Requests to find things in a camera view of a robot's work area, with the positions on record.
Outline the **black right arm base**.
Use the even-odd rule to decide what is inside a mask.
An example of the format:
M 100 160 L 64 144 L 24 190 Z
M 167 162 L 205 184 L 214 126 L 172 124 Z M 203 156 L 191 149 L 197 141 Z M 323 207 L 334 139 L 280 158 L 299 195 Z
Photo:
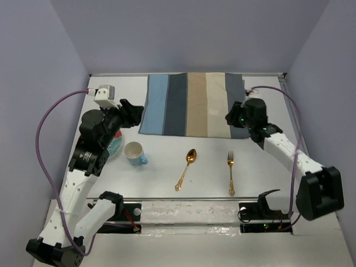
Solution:
M 259 194 L 255 202 L 239 204 L 237 217 L 240 221 L 242 234 L 257 233 L 292 233 L 290 219 L 280 210 L 272 210 L 266 197 L 280 189 L 265 191 Z

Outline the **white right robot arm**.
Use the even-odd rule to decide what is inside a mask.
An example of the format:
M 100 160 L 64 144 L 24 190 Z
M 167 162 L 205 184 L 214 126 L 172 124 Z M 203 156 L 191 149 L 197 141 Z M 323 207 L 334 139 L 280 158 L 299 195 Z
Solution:
M 340 171 L 311 159 L 270 123 L 264 100 L 236 101 L 225 118 L 230 126 L 248 129 L 251 140 L 291 172 L 286 210 L 312 221 L 344 208 Z

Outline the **blue white mug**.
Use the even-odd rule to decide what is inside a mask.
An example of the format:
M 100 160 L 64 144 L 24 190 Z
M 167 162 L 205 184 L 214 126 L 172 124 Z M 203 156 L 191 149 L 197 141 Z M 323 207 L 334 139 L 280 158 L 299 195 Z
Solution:
M 129 142 L 126 144 L 124 154 L 131 165 L 140 166 L 148 163 L 143 147 L 138 142 Z

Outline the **striped blue beige cloth placemat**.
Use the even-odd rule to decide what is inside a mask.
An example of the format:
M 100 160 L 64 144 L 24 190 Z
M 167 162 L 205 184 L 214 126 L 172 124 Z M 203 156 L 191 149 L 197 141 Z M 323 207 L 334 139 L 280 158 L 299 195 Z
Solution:
M 147 78 L 143 135 L 246 139 L 245 128 L 227 124 L 234 102 L 245 98 L 241 74 L 151 74 Z

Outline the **red floral plate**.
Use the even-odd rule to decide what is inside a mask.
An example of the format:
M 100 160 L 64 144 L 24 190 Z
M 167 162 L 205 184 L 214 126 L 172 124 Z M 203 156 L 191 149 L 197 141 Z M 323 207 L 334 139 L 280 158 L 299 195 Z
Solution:
M 122 144 L 122 132 L 118 130 L 107 148 L 107 151 L 109 153 L 108 159 L 113 158 L 117 154 L 117 152 L 121 147 L 121 144 Z

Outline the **gold spoon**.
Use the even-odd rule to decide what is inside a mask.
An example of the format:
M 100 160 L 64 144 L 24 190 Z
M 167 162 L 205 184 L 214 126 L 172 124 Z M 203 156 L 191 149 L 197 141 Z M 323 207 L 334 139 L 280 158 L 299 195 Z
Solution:
M 196 158 L 197 158 L 197 152 L 195 149 L 191 149 L 187 155 L 186 155 L 186 167 L 183 171 L 183 174 L 181 175 L 179 181 L 177 182 L 177 184 L 175 185 L 175 191 L 180 191 L 181 190 L 181 187 L 182 187 L 182 183 L 184 181 L 184 177 L 186 175 L 186 172 L 189 168 L 189 165 L 191 163 L 194 163 L 196 161 Z

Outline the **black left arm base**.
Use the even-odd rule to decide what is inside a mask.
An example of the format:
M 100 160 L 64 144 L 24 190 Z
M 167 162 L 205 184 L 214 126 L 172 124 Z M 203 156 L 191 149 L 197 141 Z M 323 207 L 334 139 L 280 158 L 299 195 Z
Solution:
M 122 213 L 115 214 L 97 231 L 98 234 L 140 234 L 141 208 L 140 202 L 125 202 Z

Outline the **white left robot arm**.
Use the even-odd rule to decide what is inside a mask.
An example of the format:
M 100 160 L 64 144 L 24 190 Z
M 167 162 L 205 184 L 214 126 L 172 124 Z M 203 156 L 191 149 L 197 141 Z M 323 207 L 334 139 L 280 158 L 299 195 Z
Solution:
M 119 105 L 82 115 L 63 189 L 56 192 L 57 206 L 39 237 L 26 246 L 36 260 L 52 266 L 80 266 L 92 250 L 97 231 L 108 219 L 122 216 L 123 197 L 110 191 L 102 193 L 83 218 L 80 213 L 109 158 L 114 136 L 121 128 L 138 126 L 143 112 L 143 106 L 121 99 Z

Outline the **gold fork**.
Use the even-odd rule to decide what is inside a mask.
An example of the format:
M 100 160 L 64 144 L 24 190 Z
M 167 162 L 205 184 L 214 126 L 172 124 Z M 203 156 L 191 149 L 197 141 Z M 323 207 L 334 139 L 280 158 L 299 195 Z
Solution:
M 230 196 L 234 196 L 235 195 L 235 190 L 234 190 L 234 182 L 233 182 L 233 172 L 232 172 L 232 168 L 234 165 L 234 153 L 232 151 L 228 152 L 228 166 L 230 169 L 230 181 L 229 181 L 229 195 Z

